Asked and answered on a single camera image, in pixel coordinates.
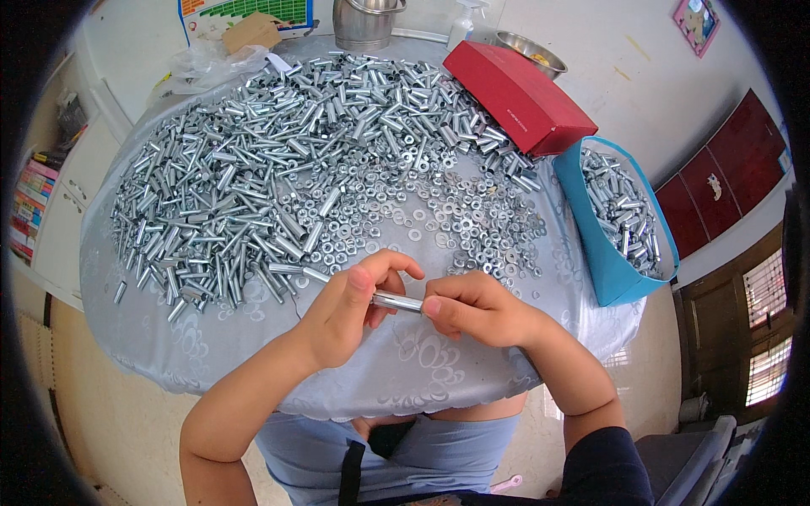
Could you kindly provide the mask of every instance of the poster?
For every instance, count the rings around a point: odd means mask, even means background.
[[[222,32],[256,11],[290,23],[279,32],[313,25],[312,0],[177,0],[186,43],[198,38],[220,40]]]

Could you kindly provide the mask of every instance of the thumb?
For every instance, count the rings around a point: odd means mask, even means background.
[[[442,296],[425,299],[422,313],[434,323],[452,326],[471,336],[485,331],[489,320],[487,311]]]
[[[374,288],[371,274],[364,267],[352,266],[348,271],[346,287],[332,313],[333,319],[339,321],[341,325],[362,327]]]

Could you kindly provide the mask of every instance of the spray bottle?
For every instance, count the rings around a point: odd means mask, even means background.
[[[481,17],[484,17],[484,7],[489,7],[487,0],[456,0],[456,3],[463,7],[462,14],[453,21],[450,28],[450,37],[447,41],[447,50],[452,51],[462,40],[467,40],[472,35],[472,11],[481,9]]]

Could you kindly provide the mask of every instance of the tiled floor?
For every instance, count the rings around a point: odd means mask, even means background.
[[[96,345],[84,315],[57,300],[51,326],[58,406],[79,472],[133,506],[184,504],[177,444],[196,398],[121,372]],[[671,432],[680,404],[680,348],[669,287],[650,296],[638,336],[609,363],[633,438]],[[542,497],[551,485],[559,486],[565,459],[561,418],[545,388],[530,393],[495,475],[496,481],[523,476],[511,495]],[[245,463],[260,504],[290,504],[255,445]]]

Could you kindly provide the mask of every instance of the red box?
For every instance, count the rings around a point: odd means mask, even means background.
[[[516,51],[463,40],[444,65],[524,153],[561,153],[599,129],[547,75]]]

